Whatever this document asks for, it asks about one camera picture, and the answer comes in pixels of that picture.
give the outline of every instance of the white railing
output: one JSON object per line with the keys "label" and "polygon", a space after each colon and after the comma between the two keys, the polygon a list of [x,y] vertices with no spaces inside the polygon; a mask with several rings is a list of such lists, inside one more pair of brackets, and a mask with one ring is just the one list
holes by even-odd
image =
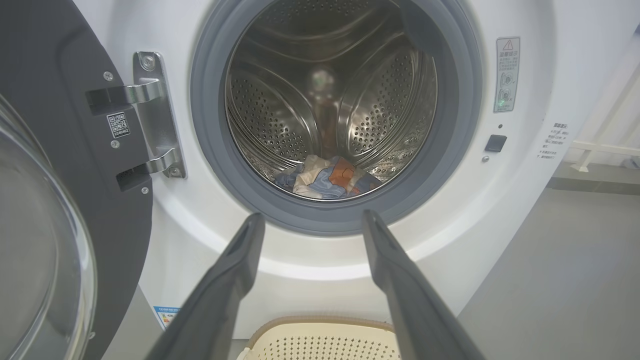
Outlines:
{"label": "white railing", "polygon": [[593,141],[585,142],[576,140],[572,142],[570,146],[572,149],[584,150],[582,156],[580,156],[578,161],[575,164],[571,165],[572,168],[582,172],[589,172],[587,166],[593,160],[593,156],[596,152],[640,156],[640,149],[629,147],[629,144],[633,139],[635,139],[635,136],[640,129],[640,113],[636,115],[635,119],[631,122],[627,131],[620,140],[621,145],[603,144],[609,132],[612,129],[616,129],[620,126],[620,110],[626,108],[627,106],[629,106],[629,104],[640,102],[640,99],[638,99],[637,96],[633,95],[633,89],[636,86],[640,86],[640,81],[638,81],[639,79],[640,63],[638,63],[629,80],[625,83],[620,96],[616,99],[613,106],[611,106],[611,108],[609,109],[607,116],[602,122],[602,125],[593,137]]}

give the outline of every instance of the laundry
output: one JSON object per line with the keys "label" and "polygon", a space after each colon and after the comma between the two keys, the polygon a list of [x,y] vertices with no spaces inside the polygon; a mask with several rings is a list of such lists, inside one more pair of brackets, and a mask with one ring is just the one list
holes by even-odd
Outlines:
{"label": "laundry", "polygon": [[309,155],[304,163],[275,176],[274,183],[289,192],[311,199],[345,199],[379,187],[382,182],[349,161]]}

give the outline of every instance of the door hinge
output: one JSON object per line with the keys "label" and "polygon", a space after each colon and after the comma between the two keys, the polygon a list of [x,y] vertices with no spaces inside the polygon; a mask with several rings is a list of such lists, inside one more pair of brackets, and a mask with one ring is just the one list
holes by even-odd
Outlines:
{"label": "door hinge", "polygon": [[159,53],[138,51],[133,55],[133,85],[93,90],[87,98],[91,106],[136,104],[150,159],[133,170],[184,179],[187,172],[164,72]]}

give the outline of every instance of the qr code label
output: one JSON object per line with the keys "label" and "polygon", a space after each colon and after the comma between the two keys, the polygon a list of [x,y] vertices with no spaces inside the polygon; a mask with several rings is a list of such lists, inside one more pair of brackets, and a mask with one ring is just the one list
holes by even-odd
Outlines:
{"label": "qr code label", "polygon": [[129,135],[129,123],[124,113],[116,113],[107,115],[109,121],[109,127],[111,128],[111,134],[114,139],[120,138],[125,135]]}

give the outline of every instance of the beige basket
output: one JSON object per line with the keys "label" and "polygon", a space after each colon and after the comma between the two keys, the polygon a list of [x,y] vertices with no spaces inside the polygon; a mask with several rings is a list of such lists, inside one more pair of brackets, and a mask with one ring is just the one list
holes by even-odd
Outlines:
{"label": "beige basket", "polygon": [[237,360],[396,360],[388,323],[330,316],[292,316],[263,325]]}

